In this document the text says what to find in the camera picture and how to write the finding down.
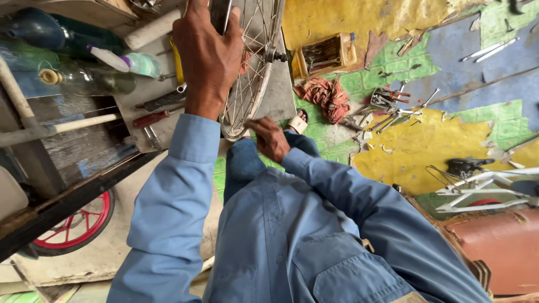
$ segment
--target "blue shirt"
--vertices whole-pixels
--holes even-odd
[[[189,286],[212,196],[219,123],[180,116],[135,201],[107,302],[200,302]],[[224,206],[206,302],[491,302],[440,233],[390,186],[293,148]],[[367,238],[375,253],[358,239]]]

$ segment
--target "red wheel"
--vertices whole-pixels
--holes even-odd
[[[475,201],[474,203],[468,206],[481,206],[481,205],[489,205],[489,204],[501,204],[501,202],[496,199],[481,199],[481,200]]]
[[[110,221],[114,195],[105,191],[96,199],[33,241],[40,256],[51,257],[73,252],[95,239]]]

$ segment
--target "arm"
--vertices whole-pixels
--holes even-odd
[[[212,195],[219,123],[180,116],[169,154],[135,200],[128,254],[108,302],[187,302],[202,268],[200,242]]]
[[[356,222],[375,254],[428,301],[491,302],[442,235],[396,190],[294,148],[282,166]]]
[[[225,36],[210,23],[208,0],[191,0],[172,37],[189,86],[185,113],[168,156],[157,165],[135,200],[128,254],[110,287],[108,302],[200,301],[189,294],[202,268],[200,242],[208,215],[220,125],[229,89],[241,63],[239,8]]]

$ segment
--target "man's right hand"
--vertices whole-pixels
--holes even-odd
[[[245,122],[245,127],[254,130],[257,134],[258,150],[271,160],[281,164],[290,151],[290,145],[286,141],[282,129],[266,116],[259,120]]]
[[[172,25],[172,39],[189,86],[185,112],[217,120],[238,76],[243,53],[240,10],[232,8],[225,36],[210,22],[208,0],[190,0],[187,13]]]

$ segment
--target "white sandal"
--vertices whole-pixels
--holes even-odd
[[[303,112],[303,114],[305,115],[305,121],[303,121],[303,119],[300,116],[298,116],[299,112]],[[298,108],[298,110],[296,111],[296,116],[288,120],[288,125],[292,126],[296,130],[296,132],[300,135],[301,133],[303,133],[305,128],[307,128],[308,124],[309,124],[309,114],[304,108]]]

